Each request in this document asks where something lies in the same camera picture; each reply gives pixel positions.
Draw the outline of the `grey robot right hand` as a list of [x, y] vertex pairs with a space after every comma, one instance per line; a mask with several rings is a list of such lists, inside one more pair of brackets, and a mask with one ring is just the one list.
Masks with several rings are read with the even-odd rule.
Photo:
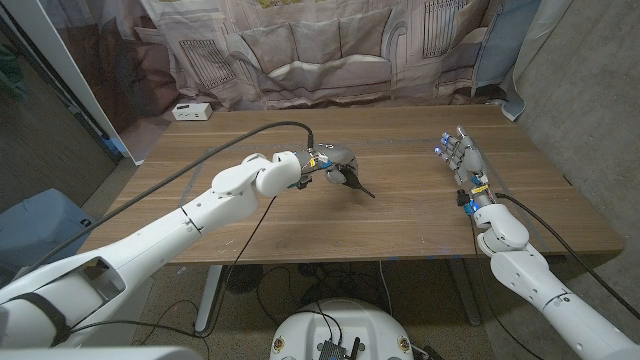
[[454, 180], [461, 188], [469, 190], [488, 183], [480, 151], [461, 125], [456, 127], [456, 131], [455, 136], [443, 133], [441, 145], [434, 152], [453, 171]]

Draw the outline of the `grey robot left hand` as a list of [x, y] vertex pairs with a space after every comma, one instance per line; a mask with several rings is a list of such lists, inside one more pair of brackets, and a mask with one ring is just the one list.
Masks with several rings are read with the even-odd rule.
[[295, 153], [301, 165], [301, 177], [295, 184], [305, 188], [314, 172], [323, 171], [329, 183], [342, 184], [353, 189], [360, 187], [355, 153], [338, 144], [318, 143], [313, 148]]

